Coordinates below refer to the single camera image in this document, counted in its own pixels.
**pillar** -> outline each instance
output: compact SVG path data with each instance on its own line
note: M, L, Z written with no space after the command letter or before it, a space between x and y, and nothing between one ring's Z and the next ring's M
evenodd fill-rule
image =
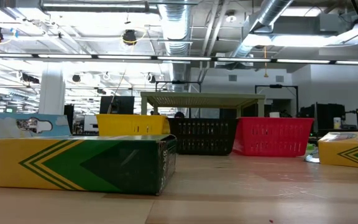
M62 64L45 62L45 67L42 71L39 113L63 114L65 88Z

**plastic basket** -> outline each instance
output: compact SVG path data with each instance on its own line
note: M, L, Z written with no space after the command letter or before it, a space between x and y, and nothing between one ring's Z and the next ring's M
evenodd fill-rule
M233 151L245 156L303 156L311 118L239 118Z
M225 156L233 148L237 119L170 118L177 153Z
M100 136L170 134L166 116L97 114Z

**red basket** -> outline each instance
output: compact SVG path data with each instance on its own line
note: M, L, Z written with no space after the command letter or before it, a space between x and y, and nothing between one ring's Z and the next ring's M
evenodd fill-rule
M233 151L244 156L303 156L312 123L311 118L239 118Z

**wooden table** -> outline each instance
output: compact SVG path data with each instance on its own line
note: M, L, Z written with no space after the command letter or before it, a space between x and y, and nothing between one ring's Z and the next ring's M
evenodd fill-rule
M358 168L178 156L163 195L0 188L0 223L358 223Z

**wall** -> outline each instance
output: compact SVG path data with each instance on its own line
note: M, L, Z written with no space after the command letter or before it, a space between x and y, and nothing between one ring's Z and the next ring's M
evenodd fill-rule
M358 108L358 66L308 65L292 74L299 86L300 106L315 102L338 103L347 111ZM357 124L355 114L347 114L347 124Z
M264 77L265 70L233 70L215 69L208 70L203 86L203 93L255 93L255 85L292 85L291 74L287 73L285 69L270 69L267 70L268 77ZM191 81L197 81L199 74L198 68L191 69ZM229 75L237 75L236 82L229 81ZM283 83L276 82L276 76L284 76ZM264 94L266 99L295 99L294 95L286 88L282 89L270 89L270 88L258 88L260 94ZM193 116L196 114L196 110L192 110ZM202 109L202 118L219 118L218 109Z

